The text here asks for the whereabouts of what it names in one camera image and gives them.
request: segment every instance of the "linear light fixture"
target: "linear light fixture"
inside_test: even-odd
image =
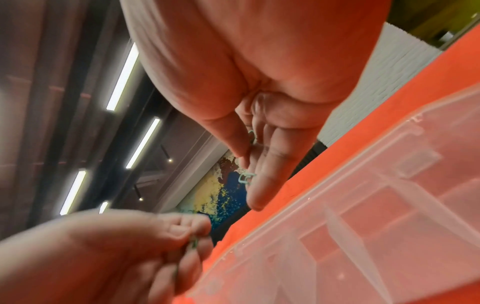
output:
[[[137,45],[134,43],[131,46],[130,52],[128,54],[128,57],[126,58],[125,64],[123,65],[118,81],[116,82],[115,88],[113,89],[113,92],[110,96],[110,100],[108,101],[108,104],[106,106],[107,110],[115,111],[115,108],[119,103],[120,97],[122,96],[122,93],[125,89],[125,85],[129,80],[130,74],[134,69],[134,65],[135,65],[135,62],[137,62],[138,57],[139,57],[139,49],[137,48]]]
[[[160,123],[160,118],[155,118],[153,120],[153,122],[151,123],[150,125],[150,128],[148,129],[147,133],[145,134],[145,136],[143,137],[143,139],[141,140],[140,144],[138,145],[138,148],[135,150],[135,153],[132,155],[130,161],[128,162],[128,164],[126,165],[126,168],[127,169],[131,169],[132,166],[135,164],[135,161],[137,160],[137,158],[140,156],[140,153],[142,152],[142,150],[144,149],[145,145],[147,144],[147,142],[149,141],[150,137],[152,136],[152,134],[154,133],[155,131],[155,128],[159,125]]]
[[[98,213],[102,214],[105,211],[105,209],[108,207],[108,205],[109,205],[109,201],[106,200],[105,202],[103,202],[100,205],[100,211],[98,211]]]
[[[66,196],[65,202],[63,203],[63,206],[61,207],[60,210],[60,215],[66,215],[68,214],[70,207],[72,206],[72,203],[75,200],[75,197],[77,196],[77,193],[80,190],[80,186],[82,185],[82,182],[84,181],[85,175],[87,172],[85,170],[80,170],[76,174],[76,178],[73,181],[73,184],[71,185],[70,192]]]

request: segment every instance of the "skin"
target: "skin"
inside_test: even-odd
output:
[[[200,277],[210,228],[203,215],[68,215],[1,243],[1,302],[171,303]]]
[[[247,203],[262,210],[356,86],[390,2],[121,0],[121,5],[153,83],[256,174]]]

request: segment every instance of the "mural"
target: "mural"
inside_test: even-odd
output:
[[[179,212],[204,213],[210,217],[212,229],[246,204],[245,185],[239,183],[238,159],[227,151],[198,184],[178,204]]]

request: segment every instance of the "white brick wall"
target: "white brick wall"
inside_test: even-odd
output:
[[[440,53],[438,49],[385,23],[357,87],[332,112],[318,140],[327,146],[333,144]]]

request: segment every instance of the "clear plastic container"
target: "clear plastic container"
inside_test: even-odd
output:
[[[197,304],[403,303],[480,279],[480,88],[430,105],[237,243]]]

